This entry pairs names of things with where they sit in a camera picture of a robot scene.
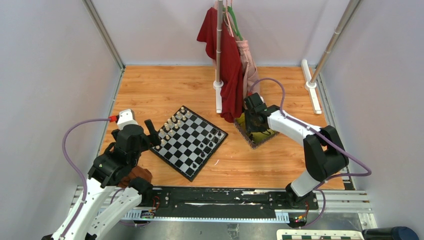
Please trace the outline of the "white rack foot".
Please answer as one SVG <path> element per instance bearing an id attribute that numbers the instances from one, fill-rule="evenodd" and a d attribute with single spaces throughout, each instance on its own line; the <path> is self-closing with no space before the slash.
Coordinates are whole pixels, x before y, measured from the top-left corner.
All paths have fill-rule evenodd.
<path id="1" fill-rule="evenodd" d="M 217 114 L 221 114 L 223 111 L 223 104 L 222 104 L 222 96 L 221 96 L 221 90 L 224 83 L 222 81 L 214 81 L 213 82 L 213 88 L 215 90 L 215 111 Z"/>
<path id="2" fill-rule="evenodd" d="M 311 75 L 311 71 L 310 71 L 307 60 L 302 59 L 300 62 L 300 66 L 302 68 L 302 72 L 303 72 L 303 76 L 305 80 L 304 87 L 309 94 L 312 110 L 317 115 L 322 114 L 323 112 L 322 112 L 320 101 L 316 92 L 317 83 L 316 82 L 312 83 L 312 75 Z"/>

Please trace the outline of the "yellow metal tin tray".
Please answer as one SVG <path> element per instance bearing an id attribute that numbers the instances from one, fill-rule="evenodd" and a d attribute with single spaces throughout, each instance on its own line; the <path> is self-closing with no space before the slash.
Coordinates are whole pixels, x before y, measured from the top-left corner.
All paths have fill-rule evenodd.
<path id="1" fill-rule="evenodd" d="M 266 130 L 265 132 L 251 132 L 248 130 L 248 125 L 245 121 L 245 115 L 242 113 L 239 118 L 235 118 L 233 125 L 247 142 L 251 149 L 256 149 L 276 137 L 279 133 L 271 129 Z"/>

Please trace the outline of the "silver rack pole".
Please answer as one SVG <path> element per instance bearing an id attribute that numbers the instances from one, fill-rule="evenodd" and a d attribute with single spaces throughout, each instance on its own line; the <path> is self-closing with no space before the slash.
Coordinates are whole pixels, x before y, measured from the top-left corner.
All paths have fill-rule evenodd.
<path id="1" fill-rule="evenodd" d="M 217 1 L 217 21 L 216 21 L 216 73 L 215 84 L 221 87 L 221 35 L 222 35 L 222 21 L 223 21 L 223 0 Z"/>
<path id="2" fill-rule="evenodd" d="M 337 24 L 337 26 L 334 29 L 334 32 L 320 58 L 318 61 L 315 72 L 311 76 L 311 80 L 309 81 L 312 85 L 314 85 L 318 79 L 318 75 L 321 72 L 321 70 L 324 68 L 325 64 L 327 63 L 332 50 L 334 49 L 340 35 L 342 34 L 344 28 L 349 23 L 350 19 L 355 14 L 359 4 L 361 3 L 361 0 L 350 0 Z"/>

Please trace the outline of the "silver centre rack pole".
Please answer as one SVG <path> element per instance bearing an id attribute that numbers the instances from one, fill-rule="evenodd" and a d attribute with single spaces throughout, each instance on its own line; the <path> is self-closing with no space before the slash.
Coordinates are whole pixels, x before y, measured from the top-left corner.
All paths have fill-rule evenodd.
<path id="1" fill-rule="evenodd" d="M 222 21 L 223 21 L 223 0 L 217 1 L 217 21 L 216 21 L 216 73 L 215 84 L 221 87 L 221 35 L 222 35 Z"/>

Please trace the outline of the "dark blue cylinder object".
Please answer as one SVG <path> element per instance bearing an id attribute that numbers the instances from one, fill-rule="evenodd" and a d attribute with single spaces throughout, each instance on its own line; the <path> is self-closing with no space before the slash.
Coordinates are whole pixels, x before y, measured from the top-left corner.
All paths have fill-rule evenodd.
<path id="1" fill-rule="evenodd" d="M 365 240 L 419 240 L 417 233 L 406 226 L 364 229 Z"/>

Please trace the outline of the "black white chessboard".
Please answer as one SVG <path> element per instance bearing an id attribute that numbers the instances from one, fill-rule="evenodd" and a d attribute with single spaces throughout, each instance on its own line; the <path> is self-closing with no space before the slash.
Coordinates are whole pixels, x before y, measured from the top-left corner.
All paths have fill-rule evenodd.
<path id="1" fill-rule="evenodd" d="M 157 131 L 150 151 L 192 182 L 223 144 L 228 133 L 182 105 Z"/>

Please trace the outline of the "white right rack foot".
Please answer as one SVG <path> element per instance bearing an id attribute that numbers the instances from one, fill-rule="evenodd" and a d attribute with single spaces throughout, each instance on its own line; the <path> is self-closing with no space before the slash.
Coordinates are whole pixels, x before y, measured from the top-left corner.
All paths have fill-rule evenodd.
<path id="1" fill-rule="evenodd" d="M 305 80 L 304 87 L 309 94 L 312 110 L 317 115 L 322 114 L 323 112 L 322 112 L 320 101 L 316 92 L 317 83 L 316 82 L 312 83 L 312 75 L 311 75 L 311 71 L 310 71 L 307 60 L 302 59 L 300 62 L 300 66 L 302 68 L 302 72 L 303 72 L 303 76 Z"/>

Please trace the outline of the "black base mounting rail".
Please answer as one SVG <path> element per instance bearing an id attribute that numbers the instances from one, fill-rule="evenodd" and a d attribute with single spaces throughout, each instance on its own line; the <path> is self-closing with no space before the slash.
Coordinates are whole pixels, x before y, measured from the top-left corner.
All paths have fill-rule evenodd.
<path id="1" fill-rule="evenodd" d="M 153 188 L 139 207 L 154 218 L 188 220 L 278 220 L 277 211 L 307 214 L 318 210 L 316 194 L 298 198 L 284 189 L 171 187 Z"/>

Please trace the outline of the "cream chess pieces row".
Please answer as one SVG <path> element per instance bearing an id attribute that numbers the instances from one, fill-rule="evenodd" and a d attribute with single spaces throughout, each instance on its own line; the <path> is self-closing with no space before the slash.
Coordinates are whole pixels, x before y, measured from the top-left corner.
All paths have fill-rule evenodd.
<path id="1" fill-rule="evenodd" d="M 164 125 L 157 131 L 161 140 L 160 146 L 163 148 L 166 144 L 174 145 L 175 143 L 183 144 L 191 135 L 188 133 L 191 126 L 190 117 L 193 114 L 185 106 L 174 113 Z"/>

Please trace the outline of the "dark red hanging shirt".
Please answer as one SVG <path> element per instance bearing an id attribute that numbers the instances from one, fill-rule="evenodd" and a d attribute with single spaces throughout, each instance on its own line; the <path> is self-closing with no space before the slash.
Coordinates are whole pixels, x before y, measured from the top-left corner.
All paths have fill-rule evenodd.
<path id="1" fill-rule="evenodd" d="M 207 10 L 196 40 L 206 43 L 205 52 L 216 60 L 218 10 Z M 220 116 L 229 123 L 239 118 L 243 108 L 243 70 L 239 49 L 234 37 L 230 35 L 224 23 L 221 24 L 220 79 L 223 81 L 220 95 L 222 113 Z"/>

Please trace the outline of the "white centre rack foot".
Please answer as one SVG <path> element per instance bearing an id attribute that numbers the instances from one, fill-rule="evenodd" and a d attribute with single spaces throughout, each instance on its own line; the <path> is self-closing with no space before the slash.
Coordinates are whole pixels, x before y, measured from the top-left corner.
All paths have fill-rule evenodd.
<path id="1" fill-rule="evenodd" d="M 215 90 L 215 111 L 217 114 L 221 114 L 223 111 L 223 104 L 222 104 L 222 96 L 221 96 L 221 90 L 224 83 L 222 81 L 214 81 L 213 82 L 213 88 Z"/>

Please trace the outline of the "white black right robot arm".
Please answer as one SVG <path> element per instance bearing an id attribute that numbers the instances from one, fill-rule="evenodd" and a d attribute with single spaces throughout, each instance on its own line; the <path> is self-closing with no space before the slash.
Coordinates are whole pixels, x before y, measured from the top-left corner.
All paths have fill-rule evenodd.
<path id="1" fill-rule="evenodd" d="M 286 188 L 285 202 L 298 209 L 314 189 L 349 164 L 343 144 L 333 126 L 319 127 L 288 114 L 277 105 L 267 106 L 258 93 L 244 99 L 245 126 L 250 132 L 281 133 L 303 147 L 305 170 Z"/>

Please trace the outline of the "green clothes hanger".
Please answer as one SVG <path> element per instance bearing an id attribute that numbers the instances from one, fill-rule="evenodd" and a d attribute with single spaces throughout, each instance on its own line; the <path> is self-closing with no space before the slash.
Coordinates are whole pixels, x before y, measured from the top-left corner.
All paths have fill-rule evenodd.
<path id="1" fill-rule="evenodd" d="M 243 41 L 244 39 L 238 28 L 237 18 L 232 7 L 225 6 L 223 13 L 224 13 L 224 21 L 229 29 L 230 35 L 234 37 L 237 41 Z"/>

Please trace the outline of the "pink hanging garment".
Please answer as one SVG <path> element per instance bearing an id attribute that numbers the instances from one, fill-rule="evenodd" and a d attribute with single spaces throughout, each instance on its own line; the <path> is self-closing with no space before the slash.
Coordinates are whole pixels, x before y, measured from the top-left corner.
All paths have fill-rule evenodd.
<path id="1" fill-rule="evenodd" d="M 228 32 L 229 35 L 230 35 L 229 28 L 227 27 L 225 22 L 224 7 L 225 6 L 232 7 L 232 5 L 233 5 L 232 1 L 230 1 L 230 3 L 223 3 L 223 10 L 222 10 L 222 32 Z M 214 8 L 216 8 L 217 10 L 217 1 L 214 3 Z M 222 32 L 221 32 L 221 50 L 222 50 L 222 35 L 223 35 Z M 243 40 L 236 40 L 234 38 L 234 41 L 237 44 L 239 54 L 240 54 L 240 62 L 241 62 L 241 69 L 242 69 L 242 76 L 243 76 L 243 85 L 242 85 L 243 97 L 246 98 L 251 94 L 260 92 L 260 87 L 258 82 L 259 80 L 258 70 L 255 64 L 255 61 L 253 60 L 248 41 L 244 37 L 243 37 Z M 220 55 L 220 63 L 222 63 L 222 53 Z"/>

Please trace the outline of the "black pieces set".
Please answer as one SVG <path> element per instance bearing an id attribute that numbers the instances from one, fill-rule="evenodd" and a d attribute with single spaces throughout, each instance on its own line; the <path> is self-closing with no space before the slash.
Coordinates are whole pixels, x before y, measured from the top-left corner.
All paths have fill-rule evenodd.
<path id="1" fill-rule="evenodd" d="M 218 143 L 214 143 L 213 138 L 208 138 L 209 133 L 213 135 L 213 138 L 216 137 L 219 139 Z M 208 161 L 226 136 L 227 134 L 225 132 L 216 128 L 213 128 L 211 131 L 206 131 L 206 133 L 195 130 L 188 138 L 188 141 L 190 142 L 190 145 L 187 148 L 189 150 L 189 155 L 184 163 L 193 169 L 200 168 Z M 205 138 L 209 140 L 208 144 L 203 143 L 203 139 Z M 204 148 L 199 148 L 200 143 L 204 144 Z"/>

